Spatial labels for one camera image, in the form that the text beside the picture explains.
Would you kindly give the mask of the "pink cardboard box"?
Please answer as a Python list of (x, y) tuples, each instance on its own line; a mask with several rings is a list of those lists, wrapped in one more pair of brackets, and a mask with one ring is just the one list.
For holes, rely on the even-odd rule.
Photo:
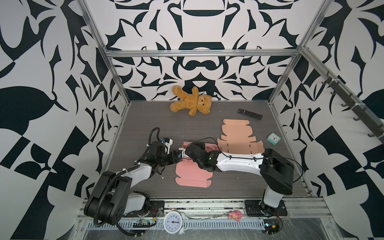
[(183, 142), (182, 159), (176, 165), (176, 183), (179, 186), (208, 188), (212, 184), (213, 173), (199, 168), (198, 164), (185, 154), (187, 145)]

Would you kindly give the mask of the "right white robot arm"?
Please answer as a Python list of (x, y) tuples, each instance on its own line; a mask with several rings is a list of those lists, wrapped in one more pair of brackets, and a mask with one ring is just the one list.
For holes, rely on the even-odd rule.
[(236, 155), (220, 150), (207, 152), (203, 143), (194, 142), (187, 145), (184, 155), (208, 172), (232, 171), (262, 176), (268, 185), (260, 203), (264, 212), (276, 211), (282, 198), (293, 193), (295, 166), (273, 149)]

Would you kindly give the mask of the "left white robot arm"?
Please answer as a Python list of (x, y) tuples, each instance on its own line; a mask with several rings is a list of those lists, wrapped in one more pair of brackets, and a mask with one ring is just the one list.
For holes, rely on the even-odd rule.
[(140, 231), (127, 231), (119, 224), (121, 218), (130, 213), (151, 212), (150, 196), (131, 188), (148, 180), (155, 174), (161, 175), (166, 166), (177, 164), (180, 151), (171, 151), (172, 139), (159, 137), (160, 128), (151, 130), (145, 152), (135, 164), (120, 172), (103, 172), (84, 207), (84, 215), (93, 219), (95, 227), (105, 224), (116, 226), (129, 237), (141, 237), (154, 227), (157, 221), (145, 224)]

